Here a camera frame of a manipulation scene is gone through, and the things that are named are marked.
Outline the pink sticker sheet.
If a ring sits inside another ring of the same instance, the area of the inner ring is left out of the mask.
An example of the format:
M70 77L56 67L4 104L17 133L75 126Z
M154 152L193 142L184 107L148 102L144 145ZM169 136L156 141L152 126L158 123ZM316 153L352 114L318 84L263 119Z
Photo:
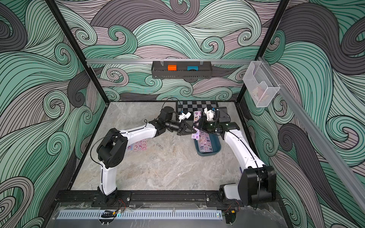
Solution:
M140 140L138 142L138 149L142 150L142 151L147 149L147 140L146 139Z
M133 144L128 145L127 150L131 150L131 151L139 150L140 143L141 143L141 141L137 141Z
M199 121L202 117L201 111L194 111L194 122L193 122L193 129L196 133L192 134L192 139L199 141L203 136L203 131L199 128Z

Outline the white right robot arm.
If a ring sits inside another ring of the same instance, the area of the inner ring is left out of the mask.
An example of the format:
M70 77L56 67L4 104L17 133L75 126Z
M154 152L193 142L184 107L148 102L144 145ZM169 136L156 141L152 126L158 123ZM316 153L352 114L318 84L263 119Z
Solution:
M276 172L253 152L238 124L231 121L227 108L205 108L203 112L194 126L201 132L220 136L233 151L242 170L238 183L221 186L222 198L240 201L244 206L275 201Z

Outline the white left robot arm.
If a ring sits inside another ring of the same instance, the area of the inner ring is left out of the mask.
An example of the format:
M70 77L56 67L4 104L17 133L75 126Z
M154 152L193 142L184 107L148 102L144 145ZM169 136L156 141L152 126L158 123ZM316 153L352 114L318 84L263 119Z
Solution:
M163 107L157 118L145 121L141 127L128 130L112 128L96 149L101 166L101 181L98 189L105 196L117 192L117 166L122 162L127 148L149 138L158 137L166 131L176 132L178 136L191 135L196 130L186 122L192 113L177 113L170 106Z

